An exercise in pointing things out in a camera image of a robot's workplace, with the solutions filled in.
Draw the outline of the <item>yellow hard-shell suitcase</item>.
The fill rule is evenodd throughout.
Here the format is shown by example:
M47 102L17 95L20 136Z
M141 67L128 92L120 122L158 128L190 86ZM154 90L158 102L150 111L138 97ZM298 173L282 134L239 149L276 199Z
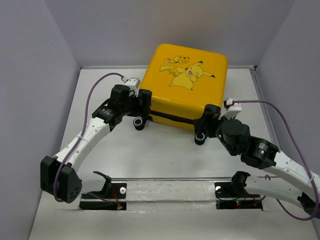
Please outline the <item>yellow hard-shell suitcase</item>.
M202 116L205 106L216 105L222 111L227 70L228 59L223 54L160 44L139 87L152 92L150 114L143 128L147 121L153 121L190 130L195 142L193 120ZM195 143L201 146L205 141Z

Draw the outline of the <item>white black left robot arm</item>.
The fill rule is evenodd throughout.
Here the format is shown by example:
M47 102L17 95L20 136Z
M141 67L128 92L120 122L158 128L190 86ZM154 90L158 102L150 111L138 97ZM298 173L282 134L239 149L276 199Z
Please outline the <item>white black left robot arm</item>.
M110 97L84 120L81 132L55 156L45 156L40 163L40 188L58 202L72 203L78 195L94 194L104 198L110 194L112 179L95 170L78 176L80 166L94 147L122 122L134 117L134 124L143 129L151 111L152 92L133 86L116 84Z

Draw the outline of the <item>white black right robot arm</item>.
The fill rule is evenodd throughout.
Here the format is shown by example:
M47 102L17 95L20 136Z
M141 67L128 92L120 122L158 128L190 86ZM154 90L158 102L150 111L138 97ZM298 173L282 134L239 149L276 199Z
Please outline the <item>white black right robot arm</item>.
M195 142L200 145L206 138L216 137L231 156L239 156L247 166L281 179L280 183L275 183L237 171L230 183L230 190L235 196L254 190L260 195L302 208L310 219L319 218L320 176L310 170L300 149L297 152L302 164L289 158L268 140L252 136L249 126L236 118L242 110L241 104L241 100L229 98L224 102L225 112L221 112L218 106L206 105L202 116L192 122Z

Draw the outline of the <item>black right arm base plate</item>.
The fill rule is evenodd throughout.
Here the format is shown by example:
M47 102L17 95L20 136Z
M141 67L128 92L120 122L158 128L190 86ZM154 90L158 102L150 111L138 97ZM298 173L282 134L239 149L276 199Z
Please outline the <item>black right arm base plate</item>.
M214 196L217 210L263 210L263 197L259 194L249 194L245 187L246 180L251 175L237 171L230 181L214 183Z

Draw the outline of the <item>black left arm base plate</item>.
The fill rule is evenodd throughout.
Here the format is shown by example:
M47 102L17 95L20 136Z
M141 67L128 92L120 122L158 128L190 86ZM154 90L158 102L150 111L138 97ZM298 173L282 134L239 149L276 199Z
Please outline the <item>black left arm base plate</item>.
M94 171L84 179L78 207L92 211L125 211L127 209L127 182L112 180L102 172Z

